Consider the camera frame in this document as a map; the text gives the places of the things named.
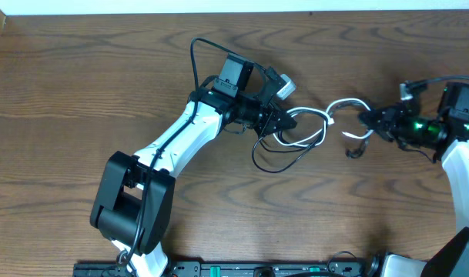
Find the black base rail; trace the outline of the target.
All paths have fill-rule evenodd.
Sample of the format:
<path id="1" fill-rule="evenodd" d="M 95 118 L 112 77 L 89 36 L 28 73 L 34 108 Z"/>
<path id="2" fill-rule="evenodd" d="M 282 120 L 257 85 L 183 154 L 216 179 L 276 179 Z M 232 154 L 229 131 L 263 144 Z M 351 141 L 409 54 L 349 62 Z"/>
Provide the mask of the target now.
<path id="1" fill-rule="evenodd" d="M 292 276 L 378 276 L 380 259 L 357 258 L 351 252 L 337 252 L 327 261 L 319 262 L 202 262 L 174 261 L 166 266 L 162 277 L 292 277 Z"/>

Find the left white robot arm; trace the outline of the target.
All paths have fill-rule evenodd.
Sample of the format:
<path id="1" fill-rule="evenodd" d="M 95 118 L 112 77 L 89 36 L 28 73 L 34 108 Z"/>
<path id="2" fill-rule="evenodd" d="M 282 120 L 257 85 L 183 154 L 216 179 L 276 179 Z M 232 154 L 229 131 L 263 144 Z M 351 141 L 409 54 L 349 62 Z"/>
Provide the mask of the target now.
<path id="1" fill-rule="evenodd" d="M 161 276 L 169 263 L 161 240 L 169 224 L 176 178 L 192 157 L 231 123 L 259 137 L 294 128 L 278 106 L 296 86 L 285 74 L 229 54 L 219 75 L 197 83 L 183 114 L 133 155 L 107 161 L 90 224 L 119 249 L 117 269 Z"/>

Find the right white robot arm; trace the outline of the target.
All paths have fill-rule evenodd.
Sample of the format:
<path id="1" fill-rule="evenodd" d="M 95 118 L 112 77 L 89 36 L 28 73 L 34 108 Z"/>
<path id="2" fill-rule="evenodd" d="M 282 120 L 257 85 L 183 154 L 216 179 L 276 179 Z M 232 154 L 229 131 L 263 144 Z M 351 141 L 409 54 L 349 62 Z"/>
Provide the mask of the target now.
<path id="1" fill-rule="evenodd" d="M 436 118 L 419 115 L 417 96 L 427 82 L 400 87 L 400 102 L 362 112 L 359 120 L 383 140 L 405 152 L 434 151 L 450 183 L 456 235 L 424 262 L 388 252 L 378 258 L 371 276 L 469 276 L 469 84 L 458 78 L 445 85 Z"/>

